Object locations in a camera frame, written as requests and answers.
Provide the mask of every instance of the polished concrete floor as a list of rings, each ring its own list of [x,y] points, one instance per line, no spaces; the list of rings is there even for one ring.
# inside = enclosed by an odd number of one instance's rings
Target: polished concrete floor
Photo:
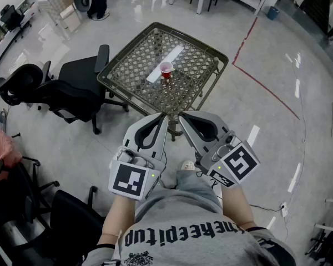
[[[219,0],[210,12],[204,3],[204,11],[197,15],[197,0],[189,1],[175,0],[171,6],[166,0],[108,0],[110,17],[85,19],[69,38],[40,15],[25,38],[7,53],[0,76],[8,74],[21,52],[36,62],[53,60],[55,76],[62,64],[96,55],[101,44],[109,44],[112,58],[156,21],[221,51],[230,62],[202,110],[218,114],[244,140],[254,125],[260,128],[253,149],[261,166],[244,182],[244,192],[251,204],[264,208],[279,209],[287,202],[287,226],[280,212],[254,207],[256,222],[267,227],[275,217],[270,228],[275,236],[286,240],[299,265],[310,263],[304,253],[315,233],[314,224],[333,207],[324,202],[333,197],[333,79],[286,25],[261,13],[232,65],[255,21],[253,12],[234,0]],[[0,99],[0,108],[6,107]],[[45,107],[38,111],[37,105],[28,109],[20,104],[10,108],[7,133],[20,132],[16,143],[22,153],[40,160],[41,183],[58,180],[61,189],[82,200],[87,199],[90,186],[96,185],[94,208],[106,214],[114,197],[108,191],[110,160],[127,128],[141,118],[133,109],[125,113],[119,107],[103,105],[98,114],[102,133],[94,135],[91,122],[67,124]],[[172,186],[173,172],[183,160],[194,158],[194,153],[184,136],[171,142],[170,135],[165,151],[168,164],[163,180]],[[290,193],[287,190],[298,164],[300,173]]]

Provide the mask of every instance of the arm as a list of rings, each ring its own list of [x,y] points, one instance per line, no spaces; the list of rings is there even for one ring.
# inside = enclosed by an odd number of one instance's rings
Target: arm
[[[134,224],[135,201],[116,195],[102,228],[99,244],[116,244],[120,231],[123,233]]]
[[[240,186],[234,188],[222,186],[222,198],[223,215],[242,229],[256,227],[253,212]]]

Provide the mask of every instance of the red plastic cup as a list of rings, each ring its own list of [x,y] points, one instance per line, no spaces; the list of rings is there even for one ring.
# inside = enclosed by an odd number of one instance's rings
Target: red plastic cup
[[[171,72],[174,71],[174,66],[170,62],[163,62],[159,66],[160,71],[162,71],[162,76],[165,78],[170,78]]]

